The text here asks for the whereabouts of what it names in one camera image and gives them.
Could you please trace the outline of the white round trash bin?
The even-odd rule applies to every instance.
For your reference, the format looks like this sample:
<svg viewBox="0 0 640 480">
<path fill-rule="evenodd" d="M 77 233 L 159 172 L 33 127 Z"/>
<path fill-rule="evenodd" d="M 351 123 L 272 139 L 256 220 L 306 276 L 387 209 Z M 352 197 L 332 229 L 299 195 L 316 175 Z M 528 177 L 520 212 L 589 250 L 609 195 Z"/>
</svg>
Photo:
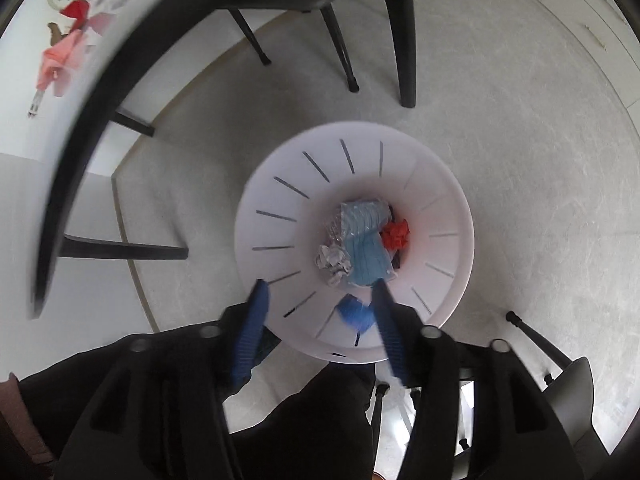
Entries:
<svg viewBox="0 0 640 480">
<path fill-rule="evenodd" d="M 322 361 L 380 362 L 371 287 L 431 325 L 454 313 L 474 260 L 471 211 L 425 145 L 373 122 L 312 128 L 274 150 L 235 218 L 242 282 L 265 281 L 268 328 Z"/>
</svg>

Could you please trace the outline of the light blue wrapper in bin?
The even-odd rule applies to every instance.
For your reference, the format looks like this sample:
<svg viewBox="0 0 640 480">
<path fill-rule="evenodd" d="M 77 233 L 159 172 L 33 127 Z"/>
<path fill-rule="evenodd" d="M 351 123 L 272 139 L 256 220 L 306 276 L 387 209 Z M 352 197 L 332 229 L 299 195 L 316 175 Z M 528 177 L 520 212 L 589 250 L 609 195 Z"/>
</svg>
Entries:
<svg viewBox="0 0 640 480">
<path fill-rule="evenodd" d="M 384 200 L 343 202 L 337 213 L 337 241 L 352 260 L 346 283 L 367 287 L 377 280 L 396 276 L 390 252 L 383 247 L 380 232 L 390 220 L 390 206 Z"/>
</svg>

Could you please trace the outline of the large red crumpled paper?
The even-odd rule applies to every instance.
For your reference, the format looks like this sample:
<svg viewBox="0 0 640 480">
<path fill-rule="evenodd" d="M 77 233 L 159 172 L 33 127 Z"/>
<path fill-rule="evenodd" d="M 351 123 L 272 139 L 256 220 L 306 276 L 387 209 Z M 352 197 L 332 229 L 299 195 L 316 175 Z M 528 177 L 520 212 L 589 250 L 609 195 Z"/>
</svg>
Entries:
<svg viewBox="0 0 640 480">
<path fill-rule="evenodd" d="M 389 252 L 403 250 L 409 245 L 410 228 L 407 220 L 390 221 L 380 232 L 383 247 Z"/>
</svg>

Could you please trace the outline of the grey crumpled foil wrapper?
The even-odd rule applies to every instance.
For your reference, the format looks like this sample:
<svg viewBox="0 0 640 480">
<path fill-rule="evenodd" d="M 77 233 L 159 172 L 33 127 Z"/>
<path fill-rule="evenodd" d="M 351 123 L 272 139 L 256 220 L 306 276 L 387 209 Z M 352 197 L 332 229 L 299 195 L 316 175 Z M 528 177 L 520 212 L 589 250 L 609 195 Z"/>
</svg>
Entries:
<svg viewBox="0 0 640 480">
<path fill-rule="evenodd" d="M 332 287 L 337 287 L 352 273 L 352 260 L 339 244 L 321 245 L 314 263 Z"/>
</svg>

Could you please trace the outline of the beige drawer cabinet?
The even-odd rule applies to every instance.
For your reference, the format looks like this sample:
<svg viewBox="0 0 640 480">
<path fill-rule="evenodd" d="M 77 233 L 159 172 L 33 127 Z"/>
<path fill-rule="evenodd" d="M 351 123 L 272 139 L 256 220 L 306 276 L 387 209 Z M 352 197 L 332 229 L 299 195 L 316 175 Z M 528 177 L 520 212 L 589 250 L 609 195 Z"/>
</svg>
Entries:
<svg viewBox="0 0 640 480">
<path fill-rule="evenodd" d="M 542 0 L 600 66 L 639 122 L 639 40 L 614 0 Z"/>
</svg>

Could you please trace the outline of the pink crumpled paper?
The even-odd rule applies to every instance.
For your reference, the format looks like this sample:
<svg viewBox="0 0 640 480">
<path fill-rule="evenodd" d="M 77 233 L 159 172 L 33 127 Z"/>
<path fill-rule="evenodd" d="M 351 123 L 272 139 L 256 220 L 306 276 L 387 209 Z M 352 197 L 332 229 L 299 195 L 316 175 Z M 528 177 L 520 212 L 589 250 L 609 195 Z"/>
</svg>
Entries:
<svg viewBox="0 0 640 480">
<path fill-rule="evenodd" d="M 36 90 L 46 93 L 52 88 L 54 96 L 64 96 L 73 76 L 81 69 L 87 56 L 89 36 L 75 29 L 42 52 Z"/>
</svg>

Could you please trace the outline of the dark blue paper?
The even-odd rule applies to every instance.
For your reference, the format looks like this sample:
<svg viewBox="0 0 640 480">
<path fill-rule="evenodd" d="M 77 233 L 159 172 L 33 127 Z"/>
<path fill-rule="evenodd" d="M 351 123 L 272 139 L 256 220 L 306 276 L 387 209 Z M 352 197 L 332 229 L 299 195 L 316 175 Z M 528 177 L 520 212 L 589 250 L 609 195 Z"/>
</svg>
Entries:
<svg viewBox="0 0 640 480">
<path fill-rule="evenodd" d="M 375 324 L 373 310 L 355 296 L 345 295 L 338 302 L 336 310 L 343 322 L 357 335 L 364 334 Z"/>
</svg>

